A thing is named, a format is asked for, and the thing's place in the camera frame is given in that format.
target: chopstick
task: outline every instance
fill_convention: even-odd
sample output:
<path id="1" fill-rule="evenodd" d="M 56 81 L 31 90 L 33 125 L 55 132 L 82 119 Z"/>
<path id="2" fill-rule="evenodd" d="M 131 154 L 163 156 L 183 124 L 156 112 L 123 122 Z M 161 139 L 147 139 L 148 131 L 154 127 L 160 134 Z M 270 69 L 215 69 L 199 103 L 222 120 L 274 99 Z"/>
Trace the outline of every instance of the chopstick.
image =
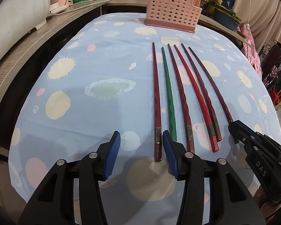
<path id="1" fill-rule="evenodd" d="M 177 53 L 178 53 L 178 55 L 179 55 L 179 57 L 180 57 L 180 59 L 182 61 L 182 64 L 184 65 L 186 73 L 187 73 L 189 79 L 191 80 L 191 84 L 193 85 L 193 88 L 195 90 L 196 96 L 198 98 L 201 110 L 203 112 L 204 120 L 205 120 L 205 123 L 206 123 L 206 127 L 207 127 L 207 131 L 208 131 L 209 139 L 210 139 L 210 144 L 211 144 L 212 152 L 217 152 L 218 151 L 218 145 L 217 145 L 216 135 L 215 135 L 213 124 L 212 124 L 212 121 L 211 121 L 211 117 L 208 114 L 208 109 L 207 109 L 207 107 L 205 105 L 203 96 L 201 95 L 201 92 L 200 92 L 200 89 L 199 89 L 199 87 L 198 87 L 198 85 L 196 83 L 196 80 L 195 80 L 193 74 L 191 73 L 189 67 L 187 66 L 187 63 L 184 60 L 184 58 L 183 58 L 181 52 L 179 51 L 178 47 L 176 45 L 174 45 L 174 48 L 176 49 L 176 51 L 177 51 Z"/>
<path id="2" fill-rule="evenodd" d="M 155 44 L 152 43 L 153 50 L 153 84 L 154 84 L 154 110 L 155 110 L 155 143 L 154 143 L 154 161 L 162 160 L 162 144 L 161 144 L 161 111 L 160 111 L 160 96 L 158 84 L 158 70 Z"/>
<path id="3" fill-rule="evenodd" d="M 174 100 L 172 94 L 172 87 L 169 75 L 169 69 L 167 67 L 167 59 L 165 56 L 164 48 L 161 48 L 164 74 L 165 74 L 165 85 L 167 89 L 167 108 L 169 113 L 169 132 L 173 141 L 177 141 L 177 131 L 176 131 L 176 120 L 175 120 L 175 110 L 174 110 Z"/>
<path id="4" fill-rule="evenodd" d="M 200 73 L 199 73 L 195 63 L 193 62 L 193 60 L 192 60 L 191 56 L 189 55 L 188 51 L 186 50 L 185 46 L 183 44 L 181 44 L 181 45 L 183 47 L 183 50 L 184 50 L 184 52 L 185 52 L 185 54 L 186 54 L 186 56 L 187 56 L 187 58 L 188 58 L 188 60 L 189 60 L 189 62 L 191 64 L 192 68 L 194 69 L 195 75 L 196 75 L 196 77 L 197 77 L 197 79 L 199 81 L 200 87 L 201 87 L 201 89 L 203 91 L 204 98 L 206 100 L 206 105 L 207 105 L 207 108 L 208 108 L 208 111 L 209 111 L 209 115 L 211 117 L 213 128 L 215 130 L 215 135 L 216 135 L 217 142 L 220 142 L 222 140 L 222 136 L 220 134 L 220 127 L 218 125 L 217 117 L 216 117 L 214 108 L 212 106 L 211 99 L 210 99 L 210 97 L 208 95 L 208 92 L 207 92 L 207 90 L 205 88 L 205 85 L 204 85 L 204 82 L 202 80 L 202 77 L 201 77 L 201 75 L 200 75 Z"/>
<path id="5" fill-rule="evenodd" d="M 216 86 L 216 84 L 215 84 L 215 82 L 213 81 L 212 77 L 210 76 L 209 72 L 207 71 L 207 69 L 205 68 L 205 66 L 203 65 L 203 63 L 201 62 L 200 58 L 198 58 L 198 56 L 196 55 L 196 53 L 195 53 L 190 47 L 188 47 L 188 48 L 189 48 L 189 50 L 191 51 L 191 53 L 194 55 L 194 57 L 196 58 L 196 60 L 198 61 L 198 63 L 200 64 L 200 66 L 201 66 L 201 68 L 203 69 L 204 73 L 206 74 L 206 76 L 207 76 L 207 78 L 208 78 L 210 84 L 212 85 L 212 87 L 213 87 L 213 89 L 214 89 L 214 91 L 215 91 L 215 93 L 216 93 L 216 95 L 217 95 L 217 97 L 218 97 L 218 99 L 219 99 L 219 101 L 220 101 L 220 104 L 222 105 L 222 108 L 223 108 L 223 110 L 224 110 L 224 113 L 225 113 L 225 116 L 226 116 L 226 118 L 227 118 L 228 123 L 233 122 L 233 119 L 232 119 L 231 114 L 230 114 L 230 112 L 229 112 L 229 110 L 228 110 L 228 107 L 227 107 L 227 105 L 226 105 L 226 103 L 225 103 L 225 101 L 224 101 L 224 98 L 222 97 L 222 95 L 221 95 L 221 93 L 220 93 L 218 87 Z"/>
<path id="6" fill-rule="evenodd" d="M 174 54 L 172 52 L 170 44 L 167 45 L 170 55 L 171 55 L 171 60 L 172 64 L 174 67 L 175 75 L 176 75 L 176 81 L 178 84 L 178 89 L 179 89 L 179 94 L 180 94 L 180 100 L 181 100 L 181 105 L 182 105 L 182 111 L 183 111 L 183 118 L 184 118 L 184 125 L 185 125 L 185 135 L 186 135 L 186 148 L 188 152 L 195 153 L 195 147 L 194 147 L 194 135 L 193 135 L 193 130 L 191 126 L 191 118 L 189 116 L 189 110 L 188 110 L 188 105 L 186 101 L 186 96 L 184 93 L 183 89 L 183 84 L 182 80 L 178 71 L 178 67 L 174 58 Z"/>

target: utensil holder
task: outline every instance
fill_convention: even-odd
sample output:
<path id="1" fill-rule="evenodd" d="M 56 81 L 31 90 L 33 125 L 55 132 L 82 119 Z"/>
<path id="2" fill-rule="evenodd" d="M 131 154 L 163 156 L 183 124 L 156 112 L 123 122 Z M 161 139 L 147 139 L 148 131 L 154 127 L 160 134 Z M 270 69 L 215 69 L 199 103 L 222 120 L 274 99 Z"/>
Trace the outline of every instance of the utensil holder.
<path id="1" fill-rule="evenodd" d="M 201 0 L 148 0 L 145 25 L 195 33 Z"/>

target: blue tablecloth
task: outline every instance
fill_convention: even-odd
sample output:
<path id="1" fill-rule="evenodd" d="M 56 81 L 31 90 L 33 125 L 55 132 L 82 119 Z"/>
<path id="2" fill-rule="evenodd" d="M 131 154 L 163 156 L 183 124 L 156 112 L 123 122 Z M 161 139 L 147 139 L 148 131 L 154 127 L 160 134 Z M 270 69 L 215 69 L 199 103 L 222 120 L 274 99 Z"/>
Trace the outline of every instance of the blue tablecloth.
<path id="1" fill-rule="evenodd" d="M 114 171 L 100 183 L 110 225 L 176 223 L 184 182 L 167 172 L 165 155 L 153 162 L 154 105 L 152 42 L 158 63 L 162 130 L 168 110 L 161 47 L 165 47 L 173 90 L 178 141 L 185 144 L 180 98 L 167 44 L 191 46 L 216 82 L 234 120 L 281 143 L 271 99 L 254 68 L 227 38 L 202 26 L 190 34 L 144 25 L 145 14 L 116 13 L 88 23 L 52 59 L 36 81 L 14 130 L 9 168 L 11 183 L 28 201 L 60 158 L 79 160 L 121 133 Z M 223 140 L 212 153 L 204 118 L 185 69 L 174 50 L 194 129 L 196 154 L 226 158 L 253 194 L 258 180 L 246 164 L 243 144 L 235 145 L 219 100 L 195 61 L 212 100 Z M 204 223 L 209 217 L 205 182 Z"/>

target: silver bolt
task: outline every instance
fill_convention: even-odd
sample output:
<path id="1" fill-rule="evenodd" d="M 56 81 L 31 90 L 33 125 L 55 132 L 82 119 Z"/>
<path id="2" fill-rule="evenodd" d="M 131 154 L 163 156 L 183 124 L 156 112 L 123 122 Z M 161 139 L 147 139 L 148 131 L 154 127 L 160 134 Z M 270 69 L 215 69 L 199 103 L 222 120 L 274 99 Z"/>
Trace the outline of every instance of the silver bolt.
<path id="1" fill-rule="evenodd" d="M 92 152 L 88 155 L 91 159 L 94 159 L 98 156 L 98 154 L 96 152 Z"/>
<path id="2" fill-rule="evenodd" d="M 225 165 L 227 163 L 227 161 L 224 159 L 224 158 L 220 158 L 218 160 L 218 163 L 222 164 L 222 165 Z"/>
<path id="3" fill-rule="evenodd" d="M 56 164 L 57 164 L 58 166 L 62 166 L 63 164 L 65 164 L 65 160 L 60 159 L 60 160 L 58 160 L 58 161 L 56 162 Z"/>
<path id="4" fill-rule="evenodd" d="M 193 157 L 194 157 L 194 154 L 191 153 L 191 152 L 187 152 L 187 153 L 185 153 L 184 155 L 185 155 L 185 157 L 187 157 L 187 158 L 193 158 Z"/>

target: beige curtain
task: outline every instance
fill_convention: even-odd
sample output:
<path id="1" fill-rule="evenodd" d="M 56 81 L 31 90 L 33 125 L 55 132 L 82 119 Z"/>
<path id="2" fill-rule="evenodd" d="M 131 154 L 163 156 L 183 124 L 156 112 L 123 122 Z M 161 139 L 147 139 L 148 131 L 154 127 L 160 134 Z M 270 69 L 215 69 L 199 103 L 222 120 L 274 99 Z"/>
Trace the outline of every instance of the beige curtain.
<path id="1" fill-rule="evenodd" d="M 275 40 L 281 43 L 280 0 L 251 0 L 251 8 L 250 0 L 235 0 L 233 10 L 242 24 L 249 22 L 257 52 Z"/>

